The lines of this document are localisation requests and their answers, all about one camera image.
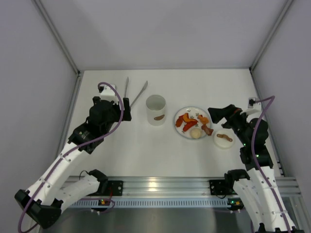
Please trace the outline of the orange food piece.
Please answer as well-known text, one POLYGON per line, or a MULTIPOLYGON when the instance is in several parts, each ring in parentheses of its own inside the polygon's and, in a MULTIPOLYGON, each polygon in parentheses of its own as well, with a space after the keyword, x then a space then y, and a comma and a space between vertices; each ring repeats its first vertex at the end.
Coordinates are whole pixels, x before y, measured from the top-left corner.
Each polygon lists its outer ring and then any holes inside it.
POLYGON ((206 125, 209 123, 209 119, 207 117, 204 117, 203 115, 198 115, 197 117, 200 122, 203 124, 203 125, 206 125))

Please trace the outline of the brown meat piece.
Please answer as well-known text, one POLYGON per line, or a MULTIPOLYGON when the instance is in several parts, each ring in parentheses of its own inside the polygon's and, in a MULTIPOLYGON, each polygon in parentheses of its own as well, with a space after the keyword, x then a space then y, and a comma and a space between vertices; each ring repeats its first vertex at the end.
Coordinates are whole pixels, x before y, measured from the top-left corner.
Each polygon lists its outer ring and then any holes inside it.
POLYGON ((209 128, 206 124, 203 124, 201 126, 201 129, 208 135, 208 136, 211 136, 212 133, 213 133, 213 129, 209 128))

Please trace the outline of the round white bun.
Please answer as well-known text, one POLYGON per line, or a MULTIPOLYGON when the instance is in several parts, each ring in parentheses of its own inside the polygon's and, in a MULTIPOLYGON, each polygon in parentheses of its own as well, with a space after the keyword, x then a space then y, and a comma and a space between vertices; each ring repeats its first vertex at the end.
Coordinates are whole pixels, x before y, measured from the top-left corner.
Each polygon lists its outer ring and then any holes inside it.
POLYGON ((193 139, 199 139, 202 136, 202 130, 196 128, 190 131, 190 136, 193 139))

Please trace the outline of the red orange food slices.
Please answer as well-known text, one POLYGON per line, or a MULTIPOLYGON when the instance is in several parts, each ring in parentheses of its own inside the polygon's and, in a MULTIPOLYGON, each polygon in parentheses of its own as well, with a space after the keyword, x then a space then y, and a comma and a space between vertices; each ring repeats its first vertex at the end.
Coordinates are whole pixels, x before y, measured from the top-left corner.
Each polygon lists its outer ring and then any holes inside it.
POLYGON ((176 120, 175 127, 179 128, 184 123, 182 132, 188 131, 191 127, 197 125, 198 121, 194 118, 190 118, 188 113, 184 113, 183 115, 179 116, 176 120))

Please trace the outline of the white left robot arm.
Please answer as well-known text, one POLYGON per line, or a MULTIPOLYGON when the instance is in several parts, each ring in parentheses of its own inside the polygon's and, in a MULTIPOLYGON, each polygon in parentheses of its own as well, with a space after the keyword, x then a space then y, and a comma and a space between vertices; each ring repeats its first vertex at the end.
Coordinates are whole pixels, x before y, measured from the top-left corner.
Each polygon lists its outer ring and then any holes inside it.
POLYGON ((51 227, 68 207, 85 196, 108 193, 108 177, 97 169, 63 187, 72 171, 115 130, 114 123, 132 119, 128 98, 123 98, 122 104, 100 97, 92 100, 88 117, 74 129, 56 160, 33 185, 15 194, 22 215, 28 215, 43 229, 51 227))

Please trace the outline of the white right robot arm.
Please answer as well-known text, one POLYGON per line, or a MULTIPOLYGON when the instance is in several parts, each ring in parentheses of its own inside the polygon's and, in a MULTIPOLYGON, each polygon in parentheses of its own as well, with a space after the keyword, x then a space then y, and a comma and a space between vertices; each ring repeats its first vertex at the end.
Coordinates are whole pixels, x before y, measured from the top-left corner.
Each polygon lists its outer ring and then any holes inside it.
POLYGON ((290 218, 278 189, 274 164, 265 145, 268 124, 262 117, 247 121, 247 113, 231 104, 209 108, 214 124, 222 119, 224 129, 232 129, 242 143, 240 158, 245 169, 230 170, 225 182, 241 199, 253 227, 259 233, 299 233, 290 218))

